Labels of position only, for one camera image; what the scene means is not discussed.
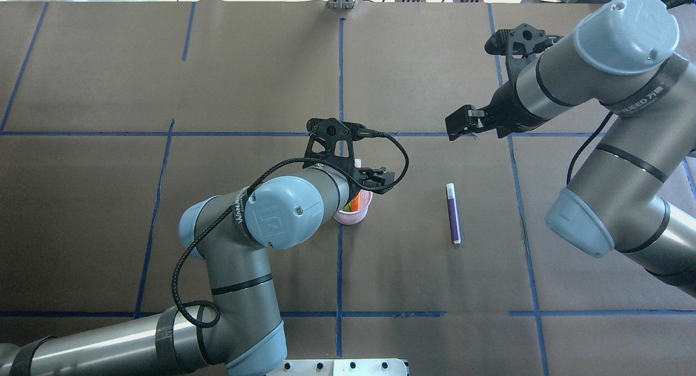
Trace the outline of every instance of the purple marker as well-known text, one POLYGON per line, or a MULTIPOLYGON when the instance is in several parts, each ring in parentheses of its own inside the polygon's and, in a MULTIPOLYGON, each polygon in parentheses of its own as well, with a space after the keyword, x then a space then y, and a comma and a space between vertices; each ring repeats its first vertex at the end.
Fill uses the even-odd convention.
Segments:
POLYGON ((457 213, 457 198, 455 197, 455 184, 447 184, 447 208, 450 211, 450 235, 453 244, 462 243, 462 235, 459 234, 459 213, 457 213))

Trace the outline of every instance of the black velcro strap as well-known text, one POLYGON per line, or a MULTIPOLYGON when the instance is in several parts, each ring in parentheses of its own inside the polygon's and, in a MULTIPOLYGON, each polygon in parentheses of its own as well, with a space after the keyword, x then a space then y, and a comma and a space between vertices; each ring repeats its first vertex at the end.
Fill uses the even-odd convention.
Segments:
POLYGON ((263 277, 245 280, 244 282, 236 283, 234 285, 216 287, 216 288, 211 289, 211 292, 212 292, 213 296, 219 296, 221 294, 238 292, 239 290, 249 289, 249 287, 254 287, 254 286, 260 285, 264 282, 268 282, 271 279, 273 279, 273 276, 271 275, 271 273, 268 273, 263 277))
POLYGON ((611 155, 615 155, 619 158, 622 158, 625 161, 629 161, 629 163, 632 163, 633 165, 644 170, 645 172, 648 172, 651 175, 653 175, 654 178, 656 178, 660 182, 664 183, 667 181, 668 176, 663 171, 661 171, 657 167, 651 165, 651 163, 647 162, 646 160, 643 160, 642 158, 636 157, 636 156, 632 155, 631 153, 628 153, 628 151, 619 149, 618 147, 614 147, 612 145, 607 145, 606 143, 598 144, 595 147, 595 150, 606 151, 607 153, 610 153, 611 155))
POLYGON ((22 346, 20 351, 15 355, 15 359, 12 361, 8 376, 32 376, 32 359, 34 358, 34 353, 44 342, 55 338, 57 337, 47 336, 46 338, 22 346))
POLYGON ((542 90, 542 93, 544 93, 544 96, 548 98, 550 101, 553 101, 554 103, 557 103, 559 106, 564 106, 564 107, 575 107, 577 105, 573 104, 568 104, 564 101, 560 101, 558 98, 555 98, 551 92, 546 88, 546 85, 544 84, 544 81, 542 81, 542 73, 539 71, 539 64, 542 63, 542 59, 544 59, 544 56, 540 56, 539 60, 537 61, 537 67, 534 70, 534 74, 537 79, 537 84, 539 84, 539 88, 542 90))
POLYGON ((634 252, 639 252, 639 250, 644 250, 659 239, 659 237, 664 233, 664 230, 667 229, 667 225, 669 225, 669 215, 671 213, 671 209, 669 209, 669 203, 667 203, 666 200, 663 199, 662 203, 664 203, 664 215, 662 217, 662 222, 655 233, 653 233, 649 239, 645 240, 643 244, 634 247, 633 249, 620 250, 619 252, 621 252, 621 254, 633 254, 634 252))
POLYGON ((162 366, 164 374, 193 373, 184 368, 179 360, 179 355, 174 348, 174 319, 178 309, 173 306, 162 312, 157 319, 157 327, 154 332, 154 350, 157 359, 162 366))
POLYGON ((614 104, 602 105, 619 116, 636 115, 666 96, 676 85, 689 66, 689 61, 680 53, 674 53, 660 66, 653 78, 629 98, 614 104))

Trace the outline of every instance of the printed logo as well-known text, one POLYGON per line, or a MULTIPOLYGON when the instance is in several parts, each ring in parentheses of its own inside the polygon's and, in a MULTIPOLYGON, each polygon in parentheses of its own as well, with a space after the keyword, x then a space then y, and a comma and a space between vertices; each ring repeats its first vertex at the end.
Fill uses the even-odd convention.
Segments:
POLYGON ((271 237, 285 233, 283 225, 283 212, 279 205, 268 205, 256 215, 259 231, 264 237, 271 237))

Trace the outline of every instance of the white marker cap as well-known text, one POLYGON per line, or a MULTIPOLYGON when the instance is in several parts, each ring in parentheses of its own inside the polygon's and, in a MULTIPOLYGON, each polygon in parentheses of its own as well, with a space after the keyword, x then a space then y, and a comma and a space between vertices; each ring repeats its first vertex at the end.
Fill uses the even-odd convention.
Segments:
POLYGON ((455 184, 448 183, 446 187, 447 187, 447 199, 455 199, 455 184))

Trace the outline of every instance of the gray robot arm segment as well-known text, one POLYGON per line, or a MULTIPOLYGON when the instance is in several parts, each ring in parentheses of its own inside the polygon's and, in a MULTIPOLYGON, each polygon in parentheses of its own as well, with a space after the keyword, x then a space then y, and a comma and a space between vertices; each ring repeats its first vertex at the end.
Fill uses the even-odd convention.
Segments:
MULTIPOLYGON (((310 217, 310 226, 316 225, 311 232, 307 234, 303 220, 282 222, 286 230, 291 231, 293 225, 298 225, 309 237, 338 207, 346 204, 346 180, 331 168, 313 166, 279 178, 281 181, 300 178, 316 190, 321 200, 321 206, 316 207, 321 211, 318 223, 309 212, 306 215, 310 217)), ((254 192, 259 194, 258 202, 268 183, 254 192)), ((241 195, 246 195, 246 188, 210 198, 187 211, 179 225, 179 235, 188 245, 189 236, 200 234, 221 212, 237 204, 238 209, 197 247, 197 255, 206 260, 213 302, 221 314, 215 326, 196 327, 172 307, 159 315, 50 339, 33 352, 26 371, 32 376, 58 373, 65 376, 170 376, 224 363, 231 376, 251 376, 276 368, 285 359, 287 349, 266 254, 268 242, 260 244, 246 230, 245 219, 253 219, 253 213, 245 217, 246 199, 240 198, 241 195)), ((268 212, 256 213, 268 218, 268 212)), ((264 240, 276 240, 272 233, 264 235, 264 240)), ((199 306, 187 307, 187 311, 198 320, 210 320, 213 316, 210 309, 199 306)), ((0 344, 0 376, 28 375, 15 373, 16 370, 10 373, 19 351, 19 347, 0 344)))
POLYGON ((545 120, 590 98, 619 115, 547 215, 549 228, 594 257, 616 249, 696 297, 696 220, 656 196, 696 145, 696 66, 672 53, 678 30, 666 12, 637 14, 648 24, 641 29, 668 33, 633 48, 601 48, 592 37, 611 41, 617 34, 608 27, 622 26, 602 19, 646 2, 652 0, 614 0, 585 19, 520 73, 517 93, 545 120))

